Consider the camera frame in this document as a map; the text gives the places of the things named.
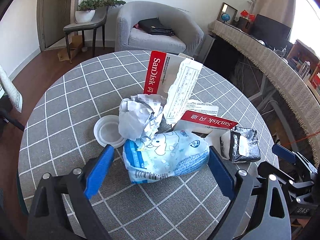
crumpled white paper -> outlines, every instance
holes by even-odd
[[[161,95],[139,94],[125,98],[119,108],[119,133],[135,141],[153,139],[160,127],[166,100]]]

red string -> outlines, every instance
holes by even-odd
[[[291,145],[292,143],[295,143],[295,142],[303,141],[303,140],[308,139],[308,138],[310,138],[310,137],[312,137],[312,136],[315,136],[315,135],[317,135],[317,134],[319,134],[319,133],[320,133],[320,131],[318,131],[318,132],[316,132],[316,133],[313,133],[313,134],[310,134],[310,135],[308,135],[308,136],[306,136],[306,137],[304,137],[304,138],[302,138],[302,139],[299,139],[299,140],[297,140],[297,141],[289,142],[289,143],[283,145],[283,147],[287,147],[287,146],[289,146],[289,145]]]

wooden door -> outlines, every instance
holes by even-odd
[[[44,48],[65,37],[63,27],[70,24],[70,7],[71,0],[42,0],[39,10]]]

bonsai plant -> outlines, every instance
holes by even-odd
[[[122,0],[100,0],[100,6],[117,7],[124,4],[125,4],[125,1],[122,1]]]
[[[76,21],[78,23],[90,22],[95,14],[95,10],[98,7],[117,7],[125,4],[122,0],[85,0],[82,1],[76,11]]]
[[[90,22],[95,14],[96,8],[100,7],[100,0],[82,1],[76,11],[77,23]]]

barcode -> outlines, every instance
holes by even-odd
[[[145,171],[136,171],[135,172],[136,178],[145,178],[145,179],[152,179],[152,180],[161,180],[168,177],[168,174],[162,174],[162,175],[155,175],[151,173],[147,173]]]

